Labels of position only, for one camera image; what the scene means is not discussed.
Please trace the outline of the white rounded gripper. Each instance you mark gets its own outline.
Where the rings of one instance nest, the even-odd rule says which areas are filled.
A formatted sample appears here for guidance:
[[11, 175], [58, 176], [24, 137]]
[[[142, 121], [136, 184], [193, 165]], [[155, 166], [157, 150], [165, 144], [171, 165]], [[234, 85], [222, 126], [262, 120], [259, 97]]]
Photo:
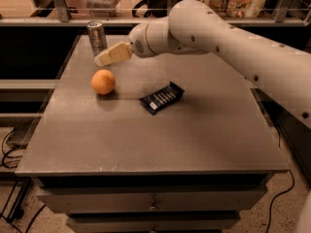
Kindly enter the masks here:
[[163, 53], [204, 54], [205, 50], [187, 47], [176, 40], [169, 31], [168, 17], [136, 25], [129, 33], [129, 43], [120, 42], [101, 51], [94, 57], [98, 67], [128, 60], [132, 52], [141, 58], [154, 57]]

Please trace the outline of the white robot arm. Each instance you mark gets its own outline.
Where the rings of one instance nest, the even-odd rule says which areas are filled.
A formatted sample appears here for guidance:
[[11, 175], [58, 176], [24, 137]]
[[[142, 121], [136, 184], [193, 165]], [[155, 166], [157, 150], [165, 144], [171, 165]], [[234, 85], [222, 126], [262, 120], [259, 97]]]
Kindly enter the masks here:
[[235, 27], [197, 0], [183, 0], [168, 16], [135, 26], [127, 42], [101, 51], [94, 63], [102, 67], [132, 55], [207, 52], [311, 128], [311, 54]]

